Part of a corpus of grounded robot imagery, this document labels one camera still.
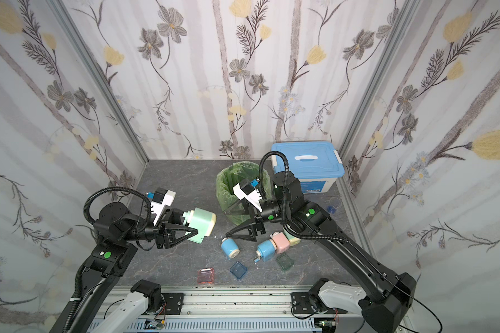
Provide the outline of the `clear pink shavings tray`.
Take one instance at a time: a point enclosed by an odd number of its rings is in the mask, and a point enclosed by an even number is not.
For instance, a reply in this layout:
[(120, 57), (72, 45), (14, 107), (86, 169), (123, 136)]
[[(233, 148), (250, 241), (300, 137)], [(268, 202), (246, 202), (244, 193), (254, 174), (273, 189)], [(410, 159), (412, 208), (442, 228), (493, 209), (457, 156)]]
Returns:
[(214, 268), (205, 268), (198, 270), (197, 273), (197, 283), (198, 284), (213, 284), (215, 281), (215, 270)]

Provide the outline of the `green yellow pencil sharpener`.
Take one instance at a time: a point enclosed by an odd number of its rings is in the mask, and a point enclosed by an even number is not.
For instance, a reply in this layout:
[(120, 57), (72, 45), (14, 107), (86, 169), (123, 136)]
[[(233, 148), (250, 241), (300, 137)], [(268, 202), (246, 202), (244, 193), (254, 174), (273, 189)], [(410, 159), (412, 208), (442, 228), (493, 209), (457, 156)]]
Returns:
[(286, 238), (287, 238), (287, 240), (288, 240), (288, 242), (290, 244), (290, 247), (298, 245), (301, 242), (300, 238), (295, 237), (295, 236), (293, 236), (293, 235), (291, 235), (289, 233), (284, 233), (284, 235), (286, 236)]

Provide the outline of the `pink pencil sharpener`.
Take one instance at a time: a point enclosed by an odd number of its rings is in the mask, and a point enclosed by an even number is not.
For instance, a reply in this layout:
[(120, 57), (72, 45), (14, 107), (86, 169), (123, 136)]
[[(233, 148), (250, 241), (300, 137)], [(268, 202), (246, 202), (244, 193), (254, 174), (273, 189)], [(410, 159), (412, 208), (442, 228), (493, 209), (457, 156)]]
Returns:
[(276, 254), (282, 254), (290, 248), (290, 241), (284, 233), (275, 232), (270, 239), (274, 243)]

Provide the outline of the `blue sharpener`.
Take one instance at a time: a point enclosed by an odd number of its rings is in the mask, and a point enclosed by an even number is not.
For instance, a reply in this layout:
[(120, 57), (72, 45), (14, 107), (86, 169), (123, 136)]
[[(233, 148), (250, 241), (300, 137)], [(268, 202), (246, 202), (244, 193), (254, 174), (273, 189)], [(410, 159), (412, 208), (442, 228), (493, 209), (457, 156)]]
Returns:
[(223, 238), (221, 249), (229, 259), (236, 258), (240, 254), (240, 249), (233, 239)]
[(256, 249), (255, 263), (259, 261), (266, 262), (272, 259), (276, 254), (276, 244), (271, 240), (264, 241), (258, 244)]

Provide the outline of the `blue lidded storage box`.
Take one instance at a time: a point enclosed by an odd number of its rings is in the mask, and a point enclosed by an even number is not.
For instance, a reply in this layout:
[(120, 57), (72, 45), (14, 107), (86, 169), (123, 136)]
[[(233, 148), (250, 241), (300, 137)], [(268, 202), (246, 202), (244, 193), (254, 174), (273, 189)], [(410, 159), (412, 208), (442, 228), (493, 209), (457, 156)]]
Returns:
[(321, 194), (345, 174), (343, 162), (330, 142), (280, 142), (271, 147), (286, 156), (303, 194)]

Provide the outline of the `green bagged trash bin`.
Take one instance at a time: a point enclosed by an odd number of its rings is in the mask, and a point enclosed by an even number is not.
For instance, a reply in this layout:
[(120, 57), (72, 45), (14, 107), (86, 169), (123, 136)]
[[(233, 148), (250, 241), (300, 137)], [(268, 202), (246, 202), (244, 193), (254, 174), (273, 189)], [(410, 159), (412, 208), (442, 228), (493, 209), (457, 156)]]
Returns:
[[(236, 162), (231, 166), (221, 170), (215, 181), (215, 194), (222, 212), (225, 212), (233, 204), (239, 201), (234, 194), (233, 188), (242, 180), (255, 180), (259, 177), (258, 164), (254, 162)], [(263, 178), (260, 178), (265, 189), (267, 198), (272, 198), (272, 182), (268, 172), (263, 170)], [(247, 219), (249, 215), (226, 215), (228, 220), (239, 226)]]

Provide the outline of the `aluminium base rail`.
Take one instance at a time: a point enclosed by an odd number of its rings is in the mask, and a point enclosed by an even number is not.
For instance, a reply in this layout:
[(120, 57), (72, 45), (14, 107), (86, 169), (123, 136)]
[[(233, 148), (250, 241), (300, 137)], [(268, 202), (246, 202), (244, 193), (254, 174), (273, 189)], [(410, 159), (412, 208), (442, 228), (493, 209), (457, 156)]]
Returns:
[(305, 287), (161, 287), (162, 304), (110, 293), (89, 332), (319, 332), (361, 321), (356, 332), (394, 332), (408, 311), (401, 298), (371, 300), (361, 287), (322, 280)]

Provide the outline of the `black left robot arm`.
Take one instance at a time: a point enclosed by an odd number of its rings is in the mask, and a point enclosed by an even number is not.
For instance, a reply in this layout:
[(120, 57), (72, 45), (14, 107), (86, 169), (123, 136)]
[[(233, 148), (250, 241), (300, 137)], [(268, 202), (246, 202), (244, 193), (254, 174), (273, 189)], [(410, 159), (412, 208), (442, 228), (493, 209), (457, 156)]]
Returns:
[[(90, 214), (93, 202), (102, 194), (121, 191), (142, 202), (139, 214), (125, 204), (112, 202), (103, 207), (97, 219)], [(183, 211), (151, 209), (151, 198), (127, 187), (107, 187), (91, 195), (83, 215), (97, 233), (97, 245), (80, 265), (74, 278), (74, 292), (61, 312), (52, 332), (86, 332), (106, 297), (128, 269), (141, 241), (154, 242), (157, 248), (172, 248), (199, 231), (186, 223)]]

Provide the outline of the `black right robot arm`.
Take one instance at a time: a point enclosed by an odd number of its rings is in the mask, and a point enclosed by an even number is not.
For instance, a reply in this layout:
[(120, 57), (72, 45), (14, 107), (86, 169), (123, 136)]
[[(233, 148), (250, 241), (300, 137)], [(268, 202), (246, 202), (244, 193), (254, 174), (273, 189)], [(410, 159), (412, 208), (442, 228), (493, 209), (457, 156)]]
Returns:
[(362, 316), (375, 332), (401, 328), (409, 309), (418, 302), (416, 280), (373, 258), (324, 208), (306, 199), (283, 153), (266, 153), (258, 165), (258, 177), (241, 180), (233, 193), (249, 219), (228, 231), (227, 238), (255, 241), (265, 233), (266, 223), (279, 223), (287, 234), (318, 244), (356, 279), (358, 287), (319, 279), (308, 292), (312, 314), (340, 309)]

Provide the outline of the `clear green shavings tray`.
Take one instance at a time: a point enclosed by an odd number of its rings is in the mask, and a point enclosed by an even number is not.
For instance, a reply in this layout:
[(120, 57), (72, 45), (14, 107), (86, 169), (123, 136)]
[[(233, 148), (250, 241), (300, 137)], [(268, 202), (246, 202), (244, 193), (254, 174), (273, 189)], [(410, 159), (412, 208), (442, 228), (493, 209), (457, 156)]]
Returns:
[(276, 263), (283, 272), (289, 271), (294, 266), (294, 260), (287, 253), (277, 255)]

